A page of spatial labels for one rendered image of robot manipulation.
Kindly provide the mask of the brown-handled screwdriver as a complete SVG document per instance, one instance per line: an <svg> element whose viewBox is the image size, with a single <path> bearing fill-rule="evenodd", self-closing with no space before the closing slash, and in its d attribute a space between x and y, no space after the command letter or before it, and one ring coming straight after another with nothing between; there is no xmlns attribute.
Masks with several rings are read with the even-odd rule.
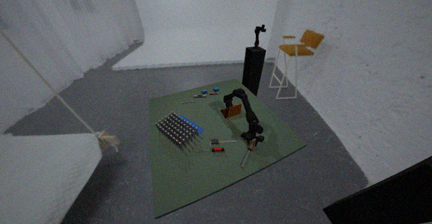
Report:
<svg viewBox="0 0 432 224"><path fill-rule="evenodd" d="M249 152L253 150L254 145L255 145L255 141L252 140L251 143L250 143L250 145L249 145L249 147L248 147ZM248 154L249 154L249 152L248 152Z"/></svg>

